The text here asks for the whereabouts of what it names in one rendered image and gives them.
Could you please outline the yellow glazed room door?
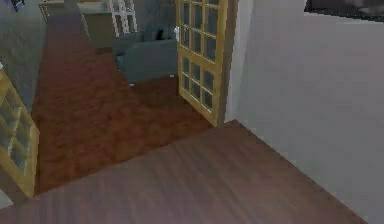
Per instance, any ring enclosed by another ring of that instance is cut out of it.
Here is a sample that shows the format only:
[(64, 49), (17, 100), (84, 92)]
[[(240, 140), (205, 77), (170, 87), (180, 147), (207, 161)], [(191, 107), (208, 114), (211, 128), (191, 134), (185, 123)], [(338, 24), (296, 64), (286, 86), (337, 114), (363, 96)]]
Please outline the yellow glazed room door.
[(8, 75), (0, 68), (0, 171), (13, 184), (8, 194), (34, 196), (39, 134)]
[(179, 93), (216, 126), (228, 0), (176, 0), (176, 6)]

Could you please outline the pale wooden table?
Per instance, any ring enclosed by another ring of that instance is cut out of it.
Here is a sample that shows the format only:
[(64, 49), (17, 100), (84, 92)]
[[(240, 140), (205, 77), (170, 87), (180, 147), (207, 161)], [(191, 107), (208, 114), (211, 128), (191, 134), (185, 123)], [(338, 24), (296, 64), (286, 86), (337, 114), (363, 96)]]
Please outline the pale wooden table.
[(77, 7), (92, 47), (110, 48), (115, 38), (115, 30), (108, 1), (77, 2)]

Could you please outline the dark framed wall picture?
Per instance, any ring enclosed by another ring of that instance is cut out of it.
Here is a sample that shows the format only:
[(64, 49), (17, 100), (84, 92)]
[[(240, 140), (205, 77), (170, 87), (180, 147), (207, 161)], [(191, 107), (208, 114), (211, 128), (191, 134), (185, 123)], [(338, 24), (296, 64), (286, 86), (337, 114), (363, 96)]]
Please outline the dark framed wall picture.
[(384, 23), (384, 0), (306, 0), (304, 11)]

